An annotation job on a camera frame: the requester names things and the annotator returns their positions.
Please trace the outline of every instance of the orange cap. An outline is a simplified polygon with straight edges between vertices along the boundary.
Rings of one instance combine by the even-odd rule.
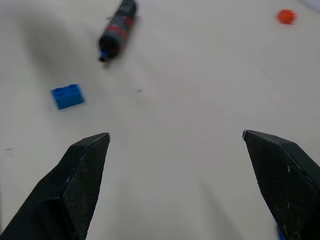
[[[276,15],[276,18],[282,24],[293,24],[296,17],[297,17],[296,13],[288,9],[282,9]]]

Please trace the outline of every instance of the red stripe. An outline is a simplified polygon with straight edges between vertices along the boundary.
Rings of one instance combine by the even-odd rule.
[[[128,27],[131,28],[132,18],[126,16],[126,17],[124,18],[124,21],[126,22],[126,24],[128,25]]]
[[[111,26],[107,26],[106,30],[112,30],[115,31],[117,34],[119,34],[123,39],[127,40],[127,34],[125,31],[123,31],[120,27],[115,26],[115,25],[111,25]]]

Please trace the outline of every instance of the blue marker tip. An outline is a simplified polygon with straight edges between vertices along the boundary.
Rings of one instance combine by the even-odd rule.
[[[101,55],[100,55],[100,62],[105,63],[107,58],[108,58],[108,52],[107,51],[101,51]]]

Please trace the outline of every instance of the blue lego brick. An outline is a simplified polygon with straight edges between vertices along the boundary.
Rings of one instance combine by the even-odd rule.
[[[56,88],[51,93],[59,110],[85,102],[78,84]]]

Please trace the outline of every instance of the blue object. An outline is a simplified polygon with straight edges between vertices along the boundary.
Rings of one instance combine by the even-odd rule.
[[[277,227],[279,240],[286,240],[280,229]]]
[[[59,110],[85,102],[78,84],[56,88],[51,93]]]
[[[101,51],[101,55],[100,55],[100,62],[104,63],[106,62],[107,58],[108,58],[109,54],[107,51]]]

